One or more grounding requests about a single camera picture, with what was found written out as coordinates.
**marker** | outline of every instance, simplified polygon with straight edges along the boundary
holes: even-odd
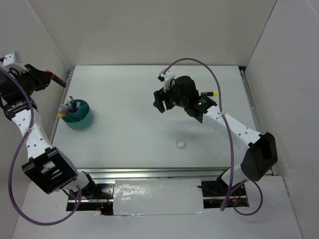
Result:
[[[80,104],[81,104],[81,102],[79,102],[79,101],[76,103],[76,108],[75,108],[76,111],[79,110]]]
[[[202,92],[200,93],[201,96],[219,96],[218,91],[212,91],[212,92]]]
[[[73,108],[72,108],[72,105],[71,105],[71,102],[66,101],[66,103],[68,104],[68,106],[69,106],[70,110],[71,110],[72,112],[74,112],[74,110],[73,110]]]

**white table surface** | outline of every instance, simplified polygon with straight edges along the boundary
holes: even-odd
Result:
[[[36,226],[19,217],[13,239],[302,239],[282,178],[263,177],[259,185],[264,204],[250,217],[237,214],[233,208],[192,215],[126,217],[76,212],[50,227]],[[239,210],[247,213],[256,209],[260,197],[254,184],[245,186],[251,208]],[[69,213],[65,212],[66,202],[64,193],[46,195],[31,183],[22,210],[35,220],[52,222]]]
[[[165,66],[77,66],[68,96],[86,100],[93,124],[73,131],[59,120],[53,145],[78,168],[107,167],[227,167],[229,142],[215,130],[175,107],[161,114],[153,107],[153,92]],[[224,111],[255,128],[242,79],[236,66],[212,66],[222,90]],[[199,92],[217,91],[202,66],[174,66],[176,77],[190,76]],[[186,148],[176,149],[184,139]],[[235,149],[235,162],[243,155]]]

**pen holder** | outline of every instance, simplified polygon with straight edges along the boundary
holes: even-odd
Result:
[[[71,112],[70,108],[68,107],[69,114],[67,114],[62,119],[71,129],[85,129],[92,124],[92,110],[90,109],[88,103],[83,100],[74,100],[74,102],[81,102],[80,108],[76,112]]]

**purple cable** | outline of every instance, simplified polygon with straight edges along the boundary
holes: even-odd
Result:
[[[243,201],[244,199],[239,199],[238,201],[236,201],[236,202],[234,203],[234,209],[235,209],[235,211],[236,211],[237,213],[239,213],[240,215],[243,215],[243,216],[251,216],[251,215],[256,214],[256,213],[261,209],[261,206],[262,206],[263,201],[264,201],[263,192],[261,191],[261,188],[259,187],[259,185],[258,185],[255,181],[252,181],[252,180],[250,180],[250,181],[253,182],[253,183],[257,186],[257,188],[258,188],[258,191],[259,191],[259,193],[260,193],[260,203],[259,203],[258,208],[257,208],[255,211],[253,211],[253,212],[251,212],[251,213],[242,213],[242,212],[240,212],[240,211],[237,210],[236,206],[237,206],[237,203]],[[247,180],[241,182],[241,183],[238,184],[236,187],[234,187],[234,189],[231,191],[231,194],[233,194],[237,189],[239,189],[241,186],[243,186],[244,183],[246,183],[246,182],[247,182]]]
[[[15,80],[15,78],[13,78],[7,71],[5,71],[2,67],[0,67],[0,71],[2,71],[10,80],[13,81],[13,83],[19,88],[19,90],[21,91],[21,93],[23,94],[23,96],[25,97],[27,103],[28,103],[28,106],[30,108],[30,111],[31,111],[31,119],[30,119],[30,124],[29,124],[29,127],[28,128],[32,128],[33,126],[33,120],[34,120],[34,111],[33,111],[33,106],[32,106],[32,103],[31,103],[31,100],[29,98],[29,96],[27,95],[27,93],[25,92],[25,90],[22,88],[22,86],[17,82],[17,80]],[[11,200],[11,203],[14,207],[14,209],[19,213],[20,216],[22,216],[24,219],[26,219],[28,222],[31,222],[33,224],[36,224],[36,225],[39,225],[39,226],[51,226],[51,225],[56,225],[58,223],[61,223],[65,220],[67,220],[70,216],[72,216],[76,210],[79,208],[80,206],[80,203],[81,203],[81,198],[82,198],[82,192],[81,192],[81,189],[79,186],[77,186],[78,188],[78,194],[77,194],[77,204],[76,206],[74,207],[73,211],[67,215],[66,217],[58,220],[58,221],[55,221],[55,222],[51,222],[51,223],[42,223],[42,222],[38,222],[38,221],[35,221],[33,219],[31,219],[30,217],[28,217],[26,214],[23,213],[23,211],[21,211],[21,209],[19,208],[19,206],[17,205],[15,199],[14,199],[14,196],[13,196],[13,191],[12,191],[12,174],[13,174],[13,167],[14,167],[14,164],[15,164],[15,161],[16,161],[16,158],[19,154],[19,151],[24,143],[24,141],[26,140],[26,138],[28,137],[29,135],[29,131],[27,131],[24,136],[22,137],[21,141],[19,142],[17,148],[16,148],[16,151],[14,152],[14,155],[13,155],[13,158],[12,158],[12,161],[11,161],[11,164],[10,164],[10,168],[9,168],[9,176],[8,176],[8,190],[9,190],[9,197],[10,197],[10,200]]]
[[[218,93],[219,93],[219,97],[218,97],[218,98],[219,98],[219,110],[220,110],[220,112],[222,113],[222,112],[223,112],[223,108],[222,108],[222,104],[221,104],[221,90],[220,90],[219,82],[218,82],[217,77],[215,76],[214,72],[213,72],[205,63],[203,63],[203,62],[201,62],[201,61],[199,61],[199,60],[196,60],[196,59],[194,59],[194,58],[189,58],[189,57],[180,58],[180,59],[174,61],[173,63],[171,63],[171,64],[163,71],[163,74],[165,74],[165,73],[166,73],[173,65],[175,65],[177,62],[184,61],[184,60],[195,61],[195,62],[201,64],[203,67],[205,67],[205,68],[212,74],[212,76],[213,76],[214,79],[215,79],[217,88],[218,88]],[[223,118],[223,120],[224,120],[224,122],[225,122],[225,125],[226,125],[226,128],[227,128],[227,133],[228,133],[228,137],[229,137],[229,144],[230,144],[230,177],[229,177],[229,185],[228,185],[228,190],[227,190],[226,197],[225,197],[225,199],[223,200],[223,202],[222,202],[222,204],[221,204],[221,206],[220,206],[220,210],[221,210],[221,211],[224,211],[225,208],[227,207],[227,204],[228,204],[228,201],[229,201],[229,197],[230,197],[230,195],[232,194],[232,186],[233,186],[233,180],[234,180],[234,144],[233,144],[233,138],[232,138],[232,135],[231,135],[230,127],[229,127],[228,121],[227,121],[227,119],[226,119],[226,117],[225,117],[224,114],[222,114],[222,118]],[[257,210],[254,211],[254,212],[252,212],[252,213],[249,214],[249,215],[252,215],[252,214],[255,214],[256,212],[258,212],[259,209],[260,209],[260,207],[261,207],[261,205],[262,205],[262,203],[263,203],[263,194],[262,194],[262,192],[261,192],[261,189],[260,189],[260,187],[257,185],[256,182],[253,182],[253,183],[256,184],[256,186],[258,187],[259,192],[260,192],[260,194],[261,194],[261,203],[260,203],[259,207],[257,208]],[[238,212],[238,213],[241,214],[241,215],[245,215],[245,214],[239,212],[239,211],[236,209],[236,204],[237,204],[237,203],[234,204],[234,209],[235,209],[235,211]]]

